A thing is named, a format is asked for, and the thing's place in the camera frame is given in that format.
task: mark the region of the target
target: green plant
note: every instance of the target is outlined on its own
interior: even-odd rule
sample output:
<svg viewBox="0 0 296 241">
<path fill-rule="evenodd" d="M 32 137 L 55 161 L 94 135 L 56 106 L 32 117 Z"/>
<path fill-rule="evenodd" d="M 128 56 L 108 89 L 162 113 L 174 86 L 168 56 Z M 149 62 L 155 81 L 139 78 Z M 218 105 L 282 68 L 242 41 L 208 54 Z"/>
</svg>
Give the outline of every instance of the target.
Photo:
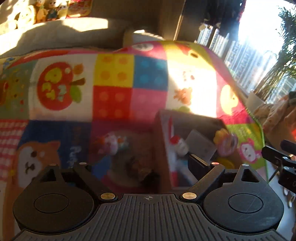
<svg viewBox="0 0 296 241">
<path fill-rule="evenodd" d="M 260 81 L 254 93 L 266 101 L 283 77 L 296 78 L 296 10 L 281 9 L 280 34 L 284 40 L 276 64 Z"/>
</svg>

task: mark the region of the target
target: gingham pattern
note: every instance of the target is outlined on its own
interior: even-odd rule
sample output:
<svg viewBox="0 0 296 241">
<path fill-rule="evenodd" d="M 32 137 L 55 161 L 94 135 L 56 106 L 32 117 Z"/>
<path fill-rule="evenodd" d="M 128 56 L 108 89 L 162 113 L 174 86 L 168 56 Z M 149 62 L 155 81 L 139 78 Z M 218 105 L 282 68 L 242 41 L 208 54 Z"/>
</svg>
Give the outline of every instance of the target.
<svg viewBox="0 0 296 241">
<path fill-rule="evenodd" d="M 20 138 L 28 121 L 0 120 L 0 180 L 6 181 Z"/>
</svg>

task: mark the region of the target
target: colorful blanket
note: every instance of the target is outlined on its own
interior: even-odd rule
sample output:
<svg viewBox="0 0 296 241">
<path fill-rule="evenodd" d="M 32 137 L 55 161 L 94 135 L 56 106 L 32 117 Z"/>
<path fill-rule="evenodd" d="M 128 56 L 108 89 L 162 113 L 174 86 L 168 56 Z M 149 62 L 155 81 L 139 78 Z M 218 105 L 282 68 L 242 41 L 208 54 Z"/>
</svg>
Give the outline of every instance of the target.
<svg viewBox="0 0 296 241">
<path fill-rule="evenodd" d="M 242 160 L 265 174 L 261 127 L 233 91 L 222 60 L 203 46 L 46 50 L 0 64 L 0 240 L 17 233 L 12 203 L 41 169 L 91 161 L 97 135 L 128 125 L 149 129 L 159 109 L 221 118 L 238 135 Z"/>
</svg>

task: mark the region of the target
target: metal screw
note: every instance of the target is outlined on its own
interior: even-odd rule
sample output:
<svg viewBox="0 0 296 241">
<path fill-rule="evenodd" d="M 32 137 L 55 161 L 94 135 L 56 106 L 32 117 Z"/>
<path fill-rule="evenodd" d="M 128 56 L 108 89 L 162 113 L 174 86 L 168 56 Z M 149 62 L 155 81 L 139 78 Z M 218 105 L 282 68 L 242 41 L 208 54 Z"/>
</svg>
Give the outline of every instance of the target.
<svg viewBox="0 0 296 241">
<path fill-rule="evenodd" d="M 104 200 L 112 200 L 115 198 L 115 195 L 113 193 L 106 192 L 101 195 L 101 198 Z"/>
<path fill-rule="evenodd" d="M 196 194 L 193 193 L 193 192 L 186 192 L 186 193 L 183 193 L 183 194 L 182 194 L 182 197 L 183 197 L 184 199 L 191 200 L 191 199 L 195 199 L 197 196 L 196 196 Z"/>
</svg>

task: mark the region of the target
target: orange dot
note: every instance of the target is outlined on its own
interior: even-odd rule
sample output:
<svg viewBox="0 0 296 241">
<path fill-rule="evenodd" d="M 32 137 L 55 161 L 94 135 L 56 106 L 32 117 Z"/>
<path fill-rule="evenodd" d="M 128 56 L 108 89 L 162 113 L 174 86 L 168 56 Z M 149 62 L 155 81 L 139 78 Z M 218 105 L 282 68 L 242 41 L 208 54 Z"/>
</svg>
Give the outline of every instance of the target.
<svg viewBox="0 0 296 241">
<path fill-rule="evenodd" d="M 109 73 L 109 71 L 102 71 L 102 73 L 101 73 L 101 78 L 102 78 L 103 80 L 108 80 L 108 79 L 110 78 L 110 73 Z"/>
<path fill-rule="evenodd" d="M 102 61 L 104 63 L 110 63 L 112 62 L 112 60 L 113 60 L 112 56 L 105 56 Z"/>
<path fill-rule="evenodd" d="M 99 115 L 101 117 L 107 117 L 108 113 L 107 113 L 107 111 L 105 109 L 100 109 L 99 110 Z"/>
<path fill-rule="evenodd" d="M 123 112 L 122 112 L 122 110 L 117 109 L 117 110 L 115 110 L 114 115 L 116 118 L 122 118 Z"/>
<path fill-rule="evenodd" d="M 122 102 L 123 100 L 124 100 L 124 94 L 122 94 L 122 93 L 117 93 L 116 95 L 115 95 L 115 100 L 116 101 L 118 101 L 118 102 Z"/>
<path fill-rule="evenodd" d="M 106 91 L 100 93 L 100 100 L 107 101 L 109 99 L 109 95 Z"/>
<path fill-rule="evenodd" d="M 126 57 L 122 57 L 122 58 L 120 58 L 120 59 L 118 60 L 118 62 L 119 62 L 120 64 L 127 64 L 127 63 L 128 63 L 128 59 L 127 59 Z"/>
<path fill-rule="evenodd" d="M 126 73 L 124 73 L 124 72 L 120 72 L 120 73 L 118 73 L 118 74 L 117 74 L 117 78 L 118 78 L 119 80 L 126 80 Z"/>
</svg>

